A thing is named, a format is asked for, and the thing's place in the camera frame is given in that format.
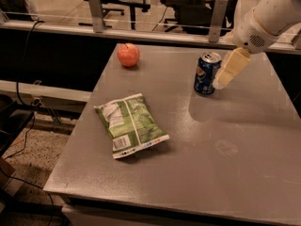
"person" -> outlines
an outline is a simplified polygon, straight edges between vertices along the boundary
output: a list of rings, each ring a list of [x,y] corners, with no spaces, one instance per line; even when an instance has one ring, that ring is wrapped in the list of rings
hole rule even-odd
[[[0,9],[13,20],[36,21],[39,19],[33,0],[0,0]]]

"black panel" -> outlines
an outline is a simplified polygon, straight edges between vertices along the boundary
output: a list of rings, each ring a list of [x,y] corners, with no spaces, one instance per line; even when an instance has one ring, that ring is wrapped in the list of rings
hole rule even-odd
[[[116,41],[87,36],[0,29],[0,79],[93,91]]]
[[[301,117],[301,56],[266,53]]]

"can lid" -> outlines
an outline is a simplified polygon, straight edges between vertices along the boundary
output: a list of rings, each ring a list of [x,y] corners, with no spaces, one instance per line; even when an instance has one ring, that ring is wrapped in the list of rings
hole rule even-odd
[[[221,56],[215,52],[204,53],[201,58],[207,63],[217,63],[222,59]]]

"can label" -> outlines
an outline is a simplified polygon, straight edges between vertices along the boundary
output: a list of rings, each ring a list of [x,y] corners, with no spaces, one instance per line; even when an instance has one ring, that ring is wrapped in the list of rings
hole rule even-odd
[[[209,95],[214,92],[213,81],[220,66],[221,56],[218,53],[204,53],[198,59],[194,85],[197,93]]]

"gray tabletop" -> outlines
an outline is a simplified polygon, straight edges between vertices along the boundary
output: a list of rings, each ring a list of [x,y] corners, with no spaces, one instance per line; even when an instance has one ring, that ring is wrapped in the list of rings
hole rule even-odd
[[[133,69],[111,56],[44,190],[301,225],[301,121],[266,55],[202,97],[193,90],[196,65],[212,50],[138,47]],[[93,106],[139,92],[170,140],[115,160]]]

